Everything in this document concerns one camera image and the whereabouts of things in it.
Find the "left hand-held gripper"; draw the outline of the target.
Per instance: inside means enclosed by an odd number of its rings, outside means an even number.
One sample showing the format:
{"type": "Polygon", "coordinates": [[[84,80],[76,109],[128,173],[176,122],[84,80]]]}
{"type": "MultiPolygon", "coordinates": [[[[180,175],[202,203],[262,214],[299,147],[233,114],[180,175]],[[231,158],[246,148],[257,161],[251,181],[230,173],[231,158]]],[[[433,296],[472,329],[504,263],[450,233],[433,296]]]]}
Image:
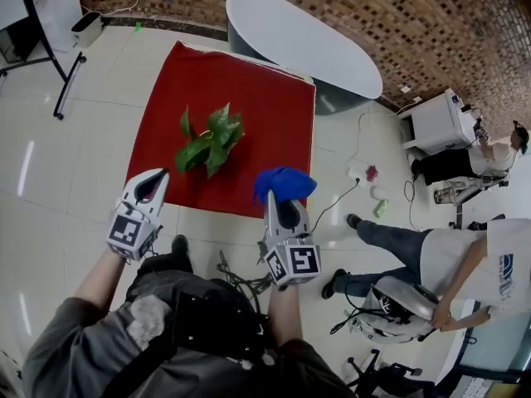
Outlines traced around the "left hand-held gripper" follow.
{"type": "Polygon", "coordinates": [[[145,256],[163,229],[158,215],[169,179],[167,168],[154,168],[127,181],[106,236],[111,251],[133,261],[140,261],[145,256]]]}

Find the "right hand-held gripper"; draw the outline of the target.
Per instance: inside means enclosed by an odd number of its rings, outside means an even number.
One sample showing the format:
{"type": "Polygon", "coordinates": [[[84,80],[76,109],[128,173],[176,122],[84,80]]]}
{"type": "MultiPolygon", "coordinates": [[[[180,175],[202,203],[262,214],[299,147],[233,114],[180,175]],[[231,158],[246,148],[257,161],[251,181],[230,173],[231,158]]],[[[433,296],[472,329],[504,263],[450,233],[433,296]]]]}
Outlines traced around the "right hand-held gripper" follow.
{"type": "Polygon", "coordinates": [[[259,261],[265,264],[276,286],[308,283],[322,272],[320,249],[310,233],[308,212],[300,200],[292,200],[291,203],[298,214],[295,234],[280,236],[282,226],[275,193],[272,190],[267,192],[267,230],[258,243],[259,261]]]}

